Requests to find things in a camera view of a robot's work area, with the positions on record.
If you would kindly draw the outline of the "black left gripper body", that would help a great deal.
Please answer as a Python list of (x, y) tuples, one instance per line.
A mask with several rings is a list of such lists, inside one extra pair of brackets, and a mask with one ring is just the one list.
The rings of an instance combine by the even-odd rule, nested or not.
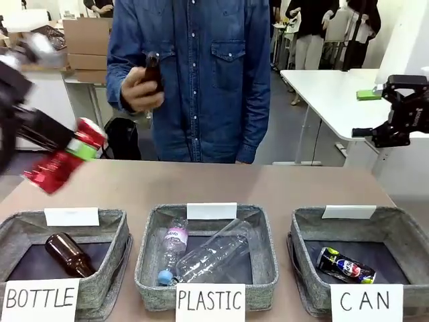
[(22, 107), (32, 87), (20, 71), (1, 62), (1, 117), (34, 117), (34, 110)]

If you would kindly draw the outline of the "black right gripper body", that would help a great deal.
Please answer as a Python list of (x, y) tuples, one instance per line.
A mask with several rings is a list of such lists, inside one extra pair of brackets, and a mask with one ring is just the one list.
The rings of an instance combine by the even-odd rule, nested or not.
[(388, 124), (394, 130), (428, 130), (428, 97), (394, 101)]

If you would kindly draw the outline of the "person's right hand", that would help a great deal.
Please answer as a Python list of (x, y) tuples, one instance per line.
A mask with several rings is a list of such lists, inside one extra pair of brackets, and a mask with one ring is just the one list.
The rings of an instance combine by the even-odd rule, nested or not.
[(121, 100), (131, 113), (157, 109), (164, 102), (164, 92), (158, 83), (146, 77), (144, 67), (133, 67), (121, 83)]

